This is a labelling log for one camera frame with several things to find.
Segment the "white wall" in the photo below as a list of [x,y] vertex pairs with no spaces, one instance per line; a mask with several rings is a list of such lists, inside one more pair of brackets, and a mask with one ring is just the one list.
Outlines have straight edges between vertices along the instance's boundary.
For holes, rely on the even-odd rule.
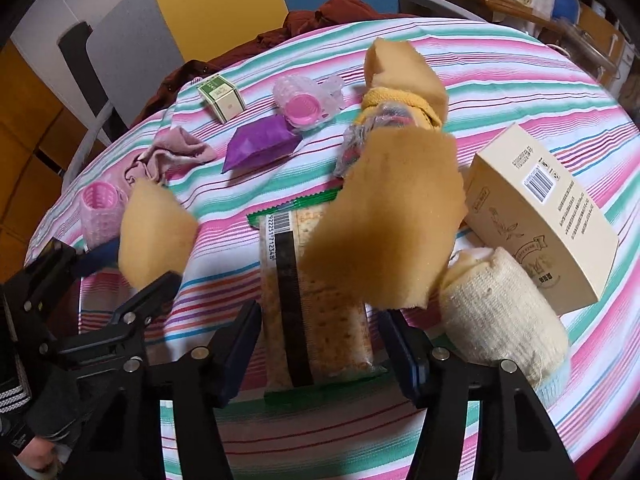
[[33,71],[88,126],[94,115],[66,67],[58,39],[79,22],[92,27],[120,0],[36,0],[11,36]]

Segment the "purple package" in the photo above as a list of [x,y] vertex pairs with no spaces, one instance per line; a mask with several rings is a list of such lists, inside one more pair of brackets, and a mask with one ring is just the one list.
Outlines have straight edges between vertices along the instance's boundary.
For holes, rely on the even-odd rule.
[[266,166],[292,153],[301,140],[300,134],[289,131],[287,121],[281,115],[240,126],[226,147],[222,173]]

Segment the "round table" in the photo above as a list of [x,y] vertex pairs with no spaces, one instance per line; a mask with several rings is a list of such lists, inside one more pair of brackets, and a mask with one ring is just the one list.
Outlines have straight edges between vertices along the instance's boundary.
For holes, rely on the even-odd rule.
[[[260,297],[258,232],[249,212],[295,196],[335,187],[332,169],[342,132],[353,120],[364,88],[364,54],[373,39],[409,40],[443,80],[449,93],[445,129],[458,140],[458,158],[474,153],[517,122],[567,167],[604,211],[620,246],[604,296],[562,317],[572,343],[567,390],[549,411],[575,460],[622,418],[640,391],[640,136],[636,126],[599,85],[570,61],[510,28],[463,20],[407,18],[327,28],[223,71],[248,106],[219,124],[192,84],[177,101],[115,142],[76,179],[44,217],[31,241],[33,258],[55,236],[83,245],[78,192],[113,171],[133,150],[149,146],[156,132],[182,126],[213,146],[219,159],[172,171],[168,187],[200,222],[198,239],[174,308],[147,330],[150,359],[180,357],[206,343],[248,299]],[[274,113],[271,89],[281,75],[316,80],[340,75],[347,108],[305,135],[281,165],[243,176],[220,174],[225,147],[235,129]],[[478,244],[468,229],[456,249]],[[116,271],[85,279],[81,327],[98,328],[130,294]],[[412,311],[412,323],[427,328],[428,311]],[[382,343],[372,330],[376,355]],[[261,341],[249,364],[242,392],[216,412],[228,460],[237,480],[404,478],[424,413],[402,397],[391,374],[309,397],[300,406],[271,406]],[[162,405],[167,478],[180,478],[169,403]],[[468,409],[460,478],[471,478],[478,406]]]

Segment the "small green and white box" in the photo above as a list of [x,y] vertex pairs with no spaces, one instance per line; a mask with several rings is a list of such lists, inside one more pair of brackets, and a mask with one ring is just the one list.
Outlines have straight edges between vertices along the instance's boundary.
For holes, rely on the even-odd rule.
[[246,110],[238,89],[221,75],[216,74],[199,83],[198,91],[213,108],[213,112],[221,123],[226,123]]

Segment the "barcode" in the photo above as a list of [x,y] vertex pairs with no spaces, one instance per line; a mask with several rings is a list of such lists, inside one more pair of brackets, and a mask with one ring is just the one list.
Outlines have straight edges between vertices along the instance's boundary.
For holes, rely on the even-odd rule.
[[546,198],[556,186],[556,182],[536,164],[524,179],[524,185],[541,203],[545,203]]
[[291,221],[289,212],[274,213],[273,215],[273,234],[287,233],[291,231]]

